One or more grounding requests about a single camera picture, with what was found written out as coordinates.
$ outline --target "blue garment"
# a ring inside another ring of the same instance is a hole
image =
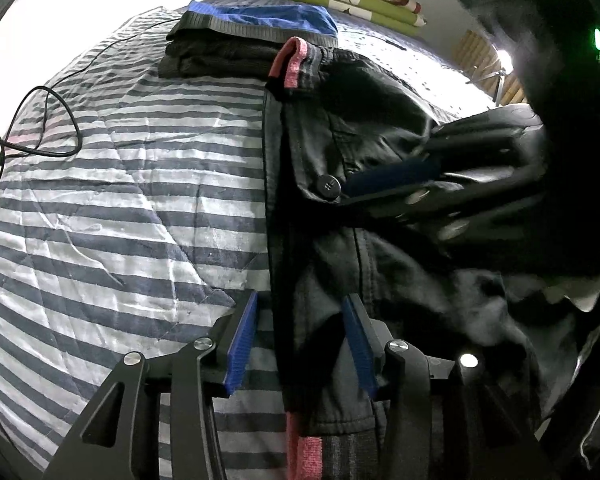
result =
[[[311,5],[216,7],[193,0],[187,10],[199,14],[210,14],[220,20],[243,25],[297,29],[338,37],[338,27],[323,7]]]

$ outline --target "bed sheet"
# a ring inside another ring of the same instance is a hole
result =
[[[465,79],[417,41],[333,15],[342,48],[403,78],[441,121],[489,107],[479,90],[473,100],[459,92]],[[164,37],[179,17],[165,9],[136,16],[57,75],[51,83],[85,69],[56,87],[83,149],[9,161],[0,183],[0,423],[40,469],[126,352],[175,352],[231,309],[228,292],[269,288],[264,83],[158,78]],[[13,140],[34,142],[42,113],[38,96]],[[51,100],[42,148],[71,146],[73,135]],[[171,477],[168,401],[162,478]],[[260,312],[242,388],[216,402],[216,424],[228,478],[285,477],[270,310]]]

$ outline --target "bamboo blind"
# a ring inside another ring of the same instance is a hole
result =
[[[483,75],[496,72],[496,70],[500,69],[500,61],[498,60],[496,49],[482,36],[472,30],[468,30],[462,37],[462,40],[456,45],[453,58],[456,65],[460,67],[469,79],[478,79]],[[498,77],[492,77],[476,84],[493,97],[498,85]],[[505,77],[502,100],[500,101],[500,104],[503,105],[510,103],[526,103],[525,93],[522,86],[520,86],[520,81],[518,81],[515,72]]]

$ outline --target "green light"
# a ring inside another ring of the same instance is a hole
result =
[[[596,40],[596,49],[598,49],[600,51],[600,29],[597,28],[596,30],[593,31],[593,36]]]

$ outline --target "pink stripe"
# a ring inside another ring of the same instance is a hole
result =
[[[322,478],[322,439],[317,436],[299,436],[298,418],[291,413],[286,414],[286,478]]]
[[[300,64],[306,57],[308,47],[306,41],[302,38],[289,38],[283,45],[280,52],[273,60],[269,77],[280,77],[285,59],[292,54],[291,60],[286,67],[285,88],[298,88],[298,77],[300,75]]]

